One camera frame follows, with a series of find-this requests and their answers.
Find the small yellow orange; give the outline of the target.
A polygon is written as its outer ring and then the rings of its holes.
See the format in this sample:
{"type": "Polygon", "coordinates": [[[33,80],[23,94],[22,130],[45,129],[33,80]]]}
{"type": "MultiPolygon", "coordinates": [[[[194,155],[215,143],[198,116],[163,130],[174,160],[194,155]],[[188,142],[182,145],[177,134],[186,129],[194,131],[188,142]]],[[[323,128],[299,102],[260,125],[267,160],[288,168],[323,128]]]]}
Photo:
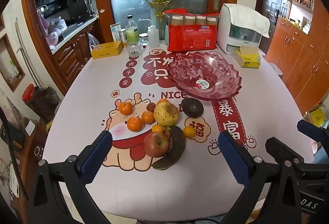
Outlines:
{"type": "Polygon", "coordinates": [[[155,124],[153,127],[152,127],[152,132],[155,132],[155,133],[162,133],[164,134],[165,130],[164,128],[159,125],[159,124],[155,124]]]}
{"type": "Polygon", "coordinates": [[[183,135],[187,138],[194,138],[196,136],[196,130],[191,126],[184,127],[183,135]]]}

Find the dark avocado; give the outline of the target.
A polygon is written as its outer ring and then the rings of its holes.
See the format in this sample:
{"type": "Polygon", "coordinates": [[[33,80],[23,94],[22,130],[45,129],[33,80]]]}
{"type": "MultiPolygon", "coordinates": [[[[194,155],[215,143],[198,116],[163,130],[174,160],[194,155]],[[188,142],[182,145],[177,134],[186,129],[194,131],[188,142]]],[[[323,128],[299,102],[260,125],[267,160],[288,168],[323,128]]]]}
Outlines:
{"type": "Polygon", "coordinates": [[[184,98],[181,101],[181,108],[183,112],[191,118],[198,118],[202,116],[204,112],[202,103],[194,98],[184,98]]]}

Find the mandarin orange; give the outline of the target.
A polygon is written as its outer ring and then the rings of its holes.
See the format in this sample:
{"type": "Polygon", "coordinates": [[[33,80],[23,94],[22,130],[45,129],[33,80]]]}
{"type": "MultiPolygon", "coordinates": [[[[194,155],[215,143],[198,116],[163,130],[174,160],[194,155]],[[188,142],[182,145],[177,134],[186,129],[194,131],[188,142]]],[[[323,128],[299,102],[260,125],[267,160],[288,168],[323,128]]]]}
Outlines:
{"type": "Polygon", "coordinates": [[[145,111],[142,113],[142,120],[146,124],[153,124],[155,122],[153,112],[151,111],[145,111]]]}
{"type": "Polygon", "coordinates": [[[160,103],[166,103],[168,102],[167,99],[160,99],[158,102],[157,102],[157,105],[160,104],[160,103]]]}
{"type": "Polygon", "coordinates": [[[131,102],[122,102],[119,104],[118,109],[122,115],[130,115],[133,112],[133,105],[131,102]]]}
{"type": "Polygon", "coordinates": [[[139,132],[143,127],[144,123],[140,117],[131,117],[127,120],[127,128],[132,132],[139,132]]]}

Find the overripe dark banana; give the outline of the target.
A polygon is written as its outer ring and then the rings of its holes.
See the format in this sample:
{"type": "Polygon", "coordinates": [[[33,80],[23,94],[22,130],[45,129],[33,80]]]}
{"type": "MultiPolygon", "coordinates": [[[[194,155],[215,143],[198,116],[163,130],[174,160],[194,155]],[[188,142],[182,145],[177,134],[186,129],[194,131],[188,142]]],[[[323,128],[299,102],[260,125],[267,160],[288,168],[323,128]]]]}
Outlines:
{"type": "Polygon", "coordinates": [[[163,158],[152,164],[155,170],[166,170],[181,158],[186,147],[186,139],[181,128],[173,126],[169,131],[172,139],[172,148],[163,158]]]}

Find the red apple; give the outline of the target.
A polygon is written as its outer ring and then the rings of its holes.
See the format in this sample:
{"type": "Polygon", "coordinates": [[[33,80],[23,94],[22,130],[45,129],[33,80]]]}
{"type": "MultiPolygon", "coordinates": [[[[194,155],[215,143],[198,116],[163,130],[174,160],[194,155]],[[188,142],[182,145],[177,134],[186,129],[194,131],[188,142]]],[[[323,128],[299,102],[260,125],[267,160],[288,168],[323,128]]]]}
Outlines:
{"type": "Polygon", "coordinates": [[[145,137],[143,149],[149,157],[163,157],[169,151],[169,138],[163,133],[152,132],[145,137]]]}

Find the yellow speckled pear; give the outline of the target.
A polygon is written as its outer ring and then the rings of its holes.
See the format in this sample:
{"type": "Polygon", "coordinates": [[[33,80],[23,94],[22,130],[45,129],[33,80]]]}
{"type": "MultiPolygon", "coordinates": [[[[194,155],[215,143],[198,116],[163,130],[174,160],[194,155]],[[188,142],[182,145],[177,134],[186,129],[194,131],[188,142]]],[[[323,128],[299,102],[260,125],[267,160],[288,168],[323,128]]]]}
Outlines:
{"type": "Polygon", "coordinates": [[[153,117],[162,126],[174,126],[180,117],[179,109],[170,102],[162,102],[156,105],[153,117]]]}

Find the small dark red fruit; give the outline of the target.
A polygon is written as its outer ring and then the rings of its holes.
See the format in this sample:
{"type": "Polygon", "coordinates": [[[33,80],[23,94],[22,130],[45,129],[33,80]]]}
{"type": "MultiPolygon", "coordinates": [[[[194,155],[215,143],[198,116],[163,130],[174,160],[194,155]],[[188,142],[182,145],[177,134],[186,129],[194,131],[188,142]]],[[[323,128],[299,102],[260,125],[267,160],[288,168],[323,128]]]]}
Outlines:
{"type": "Polygon", "coordinates": [[[146,109],[150,112],[154,112],[155,107],[156,107],[156,104],[151,102],[147,105],[146,109]]]}

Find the red lidded jar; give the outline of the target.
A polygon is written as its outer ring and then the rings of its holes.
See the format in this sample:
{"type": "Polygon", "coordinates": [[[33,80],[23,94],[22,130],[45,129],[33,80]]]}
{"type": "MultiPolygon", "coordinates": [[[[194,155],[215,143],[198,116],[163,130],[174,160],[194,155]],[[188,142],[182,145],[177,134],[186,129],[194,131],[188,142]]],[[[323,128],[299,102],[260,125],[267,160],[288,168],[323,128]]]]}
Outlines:
{"type": "Polygon", "coordinates": [[[40,88],[33,84],[28,85],[22,94],[22,101],[35,113],[41,110],[40,102],[40,88]]]}

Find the pink glass fruit bowl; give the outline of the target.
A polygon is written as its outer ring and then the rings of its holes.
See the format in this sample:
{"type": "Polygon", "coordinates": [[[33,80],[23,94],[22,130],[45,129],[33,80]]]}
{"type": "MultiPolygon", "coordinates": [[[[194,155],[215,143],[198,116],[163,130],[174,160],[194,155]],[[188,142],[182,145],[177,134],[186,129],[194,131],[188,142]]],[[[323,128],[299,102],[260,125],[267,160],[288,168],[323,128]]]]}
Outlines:
{"type": "Polygon", "coordinates": [[[216,51],[178,54],[169,73],[179,90],[200,100],[232,98],[242,88],[239,72],[216,51]]]}

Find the white countertop appliance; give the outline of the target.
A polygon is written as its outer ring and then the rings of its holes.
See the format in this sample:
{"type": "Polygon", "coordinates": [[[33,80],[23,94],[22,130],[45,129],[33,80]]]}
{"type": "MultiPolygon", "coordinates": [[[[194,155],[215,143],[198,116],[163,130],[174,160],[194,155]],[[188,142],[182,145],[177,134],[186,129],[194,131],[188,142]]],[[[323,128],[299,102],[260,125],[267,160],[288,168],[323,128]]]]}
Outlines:
{"type": "Polygon", "coordinates": [[[234,54],[242,46],[259,47],[261,35],[253,29],[243,27],[239,20],[246,20],[250,8],[224,3],[219,16],[217,44],[226,54],[234,54]]]}

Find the yellow tin box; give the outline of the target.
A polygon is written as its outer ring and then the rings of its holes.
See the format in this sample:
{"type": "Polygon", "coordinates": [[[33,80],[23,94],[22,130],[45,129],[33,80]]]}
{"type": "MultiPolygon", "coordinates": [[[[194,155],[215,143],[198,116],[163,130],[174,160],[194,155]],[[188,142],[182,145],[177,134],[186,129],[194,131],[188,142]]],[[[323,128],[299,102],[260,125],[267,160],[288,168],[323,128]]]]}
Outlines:
{"type": "Polygon", "coordinates": [[[118,56],[123,50],[121,41],[99,44],[91,51],[93,59],[118,56]]]}

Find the white squeeze bottle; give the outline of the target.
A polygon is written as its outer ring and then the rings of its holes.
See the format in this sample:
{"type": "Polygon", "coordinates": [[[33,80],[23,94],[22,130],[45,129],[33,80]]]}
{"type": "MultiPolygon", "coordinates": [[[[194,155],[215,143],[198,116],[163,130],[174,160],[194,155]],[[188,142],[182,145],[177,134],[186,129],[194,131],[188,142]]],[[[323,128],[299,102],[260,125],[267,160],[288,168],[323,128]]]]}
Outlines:
{"type": "Polygon", "coordinates": [[[159,47],[160,36],[159,36],[159,30],[156,28],[156,25],[149,26],[147,34],[148,34],[149,46],[151,48],[159,47]]]}

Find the silver tin can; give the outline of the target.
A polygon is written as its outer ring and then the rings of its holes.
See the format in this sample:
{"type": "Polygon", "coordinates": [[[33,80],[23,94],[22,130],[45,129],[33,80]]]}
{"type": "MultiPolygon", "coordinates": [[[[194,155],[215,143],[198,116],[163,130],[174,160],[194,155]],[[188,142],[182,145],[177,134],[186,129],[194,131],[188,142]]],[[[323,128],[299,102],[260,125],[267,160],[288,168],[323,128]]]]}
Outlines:
{"type": "Polygon", "coordinates": [[[119,36],[120,36],[120,40],[122,41],[123,44],[127,42],[127,36],[126,36],[126,30],[125,29],[120,29],[119,30],[119,36]]]}

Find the small white carton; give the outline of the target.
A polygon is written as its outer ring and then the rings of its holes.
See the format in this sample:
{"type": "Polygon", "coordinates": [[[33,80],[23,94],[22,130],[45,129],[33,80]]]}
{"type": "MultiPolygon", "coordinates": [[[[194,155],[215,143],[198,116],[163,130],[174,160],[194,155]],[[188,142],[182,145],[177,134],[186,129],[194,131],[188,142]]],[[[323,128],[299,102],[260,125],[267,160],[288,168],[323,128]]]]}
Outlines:
{"type": "Polygon", "coordinates": [[[111,34],[113,37],[113,41],[120,41],[120,30],[121,25],[120,23],[115,23],[110,25],[111,34]]]}

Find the green label plastic bottle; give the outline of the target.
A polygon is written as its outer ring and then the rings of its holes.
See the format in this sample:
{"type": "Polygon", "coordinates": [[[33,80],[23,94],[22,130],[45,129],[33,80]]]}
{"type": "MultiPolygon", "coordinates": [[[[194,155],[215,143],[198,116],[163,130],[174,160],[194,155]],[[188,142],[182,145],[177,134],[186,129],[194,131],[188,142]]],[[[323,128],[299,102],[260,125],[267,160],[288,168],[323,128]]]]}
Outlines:
{"type": "Polygon", "coordinates": [[[133,15],[128,15],[127,16],[127,23],[126,23],[126,26],[125,26],[125,32],[126,32],[127,41],[129,43],[135,43],[139,39],[138,25],[133,20],[133,15]]]}

